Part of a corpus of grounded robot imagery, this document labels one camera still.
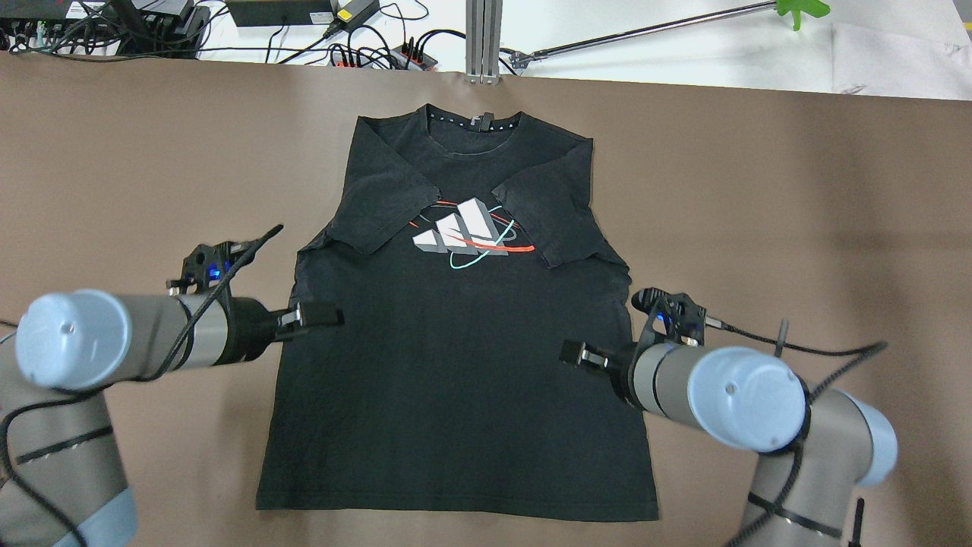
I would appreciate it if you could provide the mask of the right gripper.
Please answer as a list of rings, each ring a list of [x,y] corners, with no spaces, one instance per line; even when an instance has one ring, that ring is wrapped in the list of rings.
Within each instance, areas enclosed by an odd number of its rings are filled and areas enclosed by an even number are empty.
[[[620,400],[629,407],[643,407],[634,385],[636,363],[643,351],[637,346],[607,351],[583,340],[565,340],[560,350],[560,362],[576,369],[607,373],[612,390]]]

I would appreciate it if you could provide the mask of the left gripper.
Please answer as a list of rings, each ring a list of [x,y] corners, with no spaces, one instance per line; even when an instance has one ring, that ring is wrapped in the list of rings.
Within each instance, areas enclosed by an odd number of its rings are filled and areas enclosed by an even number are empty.
[[[230,298],[226,363],[256,360],[276,338],[292,340],[318,327],[344,325],[342,309],[334,302],[296,302],[277,317],[252,298]]]

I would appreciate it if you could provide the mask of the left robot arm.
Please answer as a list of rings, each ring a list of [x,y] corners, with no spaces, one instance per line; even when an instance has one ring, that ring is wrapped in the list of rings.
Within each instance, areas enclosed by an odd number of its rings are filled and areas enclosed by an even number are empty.
[[[53,293],[2,341],[2,544],[125,546],[138,526],[106,391],[256,359],[340,325],[333,302],[271,311],[212,293]]]

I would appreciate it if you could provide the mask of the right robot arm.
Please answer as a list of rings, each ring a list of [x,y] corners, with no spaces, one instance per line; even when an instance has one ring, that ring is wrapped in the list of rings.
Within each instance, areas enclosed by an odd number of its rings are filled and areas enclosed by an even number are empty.
[[[780,358],[673,342],[613,354],[566,340],[561,361],[610,378],[622,400],[758,454],[737,546],[839,546],[853,491],[895,468],[895,429],[840,389],[813,395]]]

